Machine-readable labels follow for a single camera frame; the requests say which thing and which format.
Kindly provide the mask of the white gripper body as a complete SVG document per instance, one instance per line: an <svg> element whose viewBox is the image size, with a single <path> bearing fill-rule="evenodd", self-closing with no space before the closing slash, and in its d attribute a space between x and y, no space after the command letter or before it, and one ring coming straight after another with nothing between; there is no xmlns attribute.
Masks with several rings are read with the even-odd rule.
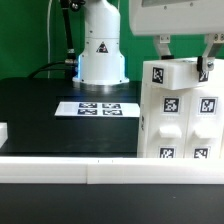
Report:
<svg viewBox="0 0 224 224"><path fill-rule="evenodd" d="M129 0L134 35L209 34L224 31L224 0Z"/></svg>

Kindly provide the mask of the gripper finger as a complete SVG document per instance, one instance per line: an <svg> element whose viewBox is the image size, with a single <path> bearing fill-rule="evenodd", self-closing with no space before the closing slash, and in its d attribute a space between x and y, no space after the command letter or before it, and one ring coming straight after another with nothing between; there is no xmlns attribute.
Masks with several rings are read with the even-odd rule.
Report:
<svg viewBox="0 0 224 224"><path fill-rule="evenodd" d="M205 44L204 53L197 58L198 72L209 72L214 69L215 57L224 45L224 33L206 34Z"/></svg>
<svg viewBox="0 0 224 224"><path fill-rule="evenodd" d="M173 59L174 55L169 49L171 38L169 35L156 35L154 37L154 46L161 60Z"/></svg>

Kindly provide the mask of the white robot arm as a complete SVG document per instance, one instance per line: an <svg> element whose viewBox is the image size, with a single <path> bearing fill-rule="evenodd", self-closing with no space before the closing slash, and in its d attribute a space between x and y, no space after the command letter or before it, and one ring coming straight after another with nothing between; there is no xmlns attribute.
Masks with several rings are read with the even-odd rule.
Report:
<svg viewBox="0 0 224 224"><path fill-rule="evenodd" d="M171 60L172 35L204 34L207 48L191 66L195 83L207 80L223 41L224 0L129 0L129 25L137 36L152 36L160 62ZM75 84L87 87L126 85L125 59L119 49L120 13L107 0L85 6L85 48L78 58Z"/></svg>

